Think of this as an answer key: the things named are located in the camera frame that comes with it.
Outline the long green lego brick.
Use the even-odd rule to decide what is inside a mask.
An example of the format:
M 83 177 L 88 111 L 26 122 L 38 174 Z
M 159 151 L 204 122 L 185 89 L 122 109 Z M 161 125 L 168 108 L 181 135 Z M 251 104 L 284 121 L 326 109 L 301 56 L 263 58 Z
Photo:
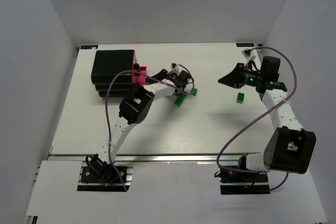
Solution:
M 185 95 L 185 94 L 180 94 L 180 95 L 176 98 L 174 104 L 175 104 L 177 107 L 180 107 L 180 106 L 183 104 L 183 102 L 185 101 L 186 97 L 187 97 L 187 95 Z

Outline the green upturned lego brick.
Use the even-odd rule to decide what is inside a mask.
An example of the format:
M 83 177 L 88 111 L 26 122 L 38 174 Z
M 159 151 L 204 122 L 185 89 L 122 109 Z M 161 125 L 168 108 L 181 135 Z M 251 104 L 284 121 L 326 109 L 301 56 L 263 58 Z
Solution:
M 245 98 L 245 94 L 239 92 L 239 93 L 237 93 L 236 102 L 237 103 L 243 103 L 244 102 L 244 98 Z

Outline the black pink drawer cabinet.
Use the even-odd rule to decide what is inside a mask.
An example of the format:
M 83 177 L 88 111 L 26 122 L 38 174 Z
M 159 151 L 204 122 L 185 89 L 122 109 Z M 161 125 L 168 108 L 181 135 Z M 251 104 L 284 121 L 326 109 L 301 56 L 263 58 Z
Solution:
M 95 86 L 99 97 L 123 97 L 134 84 L 132 73 L 124 73 L 114 82 L 110 92 L 108 88 L 113 78 L 120 72 L 132 70 L 138 65 L 135 50 L 98 50 L 95 54 L 91 72 L 91 82 Z

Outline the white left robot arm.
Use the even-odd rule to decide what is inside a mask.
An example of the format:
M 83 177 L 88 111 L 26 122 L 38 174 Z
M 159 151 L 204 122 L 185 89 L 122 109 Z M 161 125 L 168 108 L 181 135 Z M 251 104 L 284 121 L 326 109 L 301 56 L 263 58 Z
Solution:
M 108 91 L 111 91 L 115 81 L 125 73 L 133 73 L 136 77 L 145 77 L 145 81 L 144 84 L 136 82 L 131 86 L 119 105 L 119 112 L 114 124 L 110 123 L 109 94 L 106 95 L 105 114 L 108 141 L 102 146 L 100 152 L 87 156 L 85 160 L 90 173 L 99 182 L 108 182 L 112 178 L 123 181 L 120 171 L 114 164 L 115 158 L 131 130 L 145 120 L 154 101 L 172 96 L 180 99 L 194 92 L 194 89 L 190 92 L 185 91 L 189 83 L 194 83 L 194 79 L 187 69 L 179 70 L 178 65 L 172 65 L 170 71 L 163 69 L 154 76 L 136 70 L 122 71 L 112 79 Z

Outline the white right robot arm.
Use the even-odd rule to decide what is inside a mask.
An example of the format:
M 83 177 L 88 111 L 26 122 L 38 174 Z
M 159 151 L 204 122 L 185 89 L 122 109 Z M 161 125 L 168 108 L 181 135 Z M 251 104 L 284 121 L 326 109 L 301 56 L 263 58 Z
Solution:
M 316 135 L 298 122 L 287 100 L 289 95 L 284 83 L 279 82 L 280 59 L 265 56 L 260 70 L 252 70 L 248 63 L 238 63 L 232 72 L 218 83 L 234 89 L 245 85 L 254 87 L 267 108 L 274 133 L 265 150 L 244 154 L 239 159 L 238 172 L 262 173 L 270 170 L 304 174 L 311 160 Z

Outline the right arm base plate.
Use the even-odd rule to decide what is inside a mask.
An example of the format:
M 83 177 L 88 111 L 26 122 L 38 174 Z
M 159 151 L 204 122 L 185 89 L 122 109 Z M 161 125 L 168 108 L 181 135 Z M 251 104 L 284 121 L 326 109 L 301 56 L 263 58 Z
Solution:
M 265 195 L 270 194 L 266 174 L 238 173 L 220 168 L 214 173 L 219 179 L 221 195 Z

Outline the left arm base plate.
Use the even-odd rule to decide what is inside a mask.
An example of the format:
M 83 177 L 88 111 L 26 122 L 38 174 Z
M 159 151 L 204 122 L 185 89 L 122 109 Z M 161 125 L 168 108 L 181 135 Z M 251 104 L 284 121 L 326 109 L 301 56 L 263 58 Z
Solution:
M 108 167 L 105 174 L 99 176 L 88 163 L 83 163 L 80 170 L 77 191 L 86 192 L 122 192 L 125 193 L 132 181 L 133 167 L 117 166 L 122 181 L 113 167 Z

